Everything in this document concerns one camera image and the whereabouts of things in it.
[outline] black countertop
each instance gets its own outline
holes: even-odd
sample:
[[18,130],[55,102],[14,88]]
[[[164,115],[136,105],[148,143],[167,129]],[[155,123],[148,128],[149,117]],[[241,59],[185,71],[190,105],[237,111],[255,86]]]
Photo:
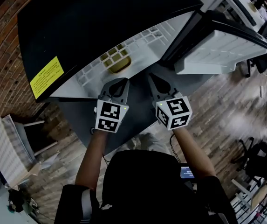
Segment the black countertop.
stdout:
[[[113,151],[156,122],[155,109],[152,105],[153,100],[148,84],[150,72],[161,74],[171,80],[184,96],[194,93],[211,77],[211,75],[176,75],[173,70],[153,64],[130,78],[127,100],[130,109],[126,113],[118,132],[109,134],[105,154]],[[95,126],[94,107],[96,104],[97,100],[58,102],[65,118],[86,147],[91,139],[90,128]]]

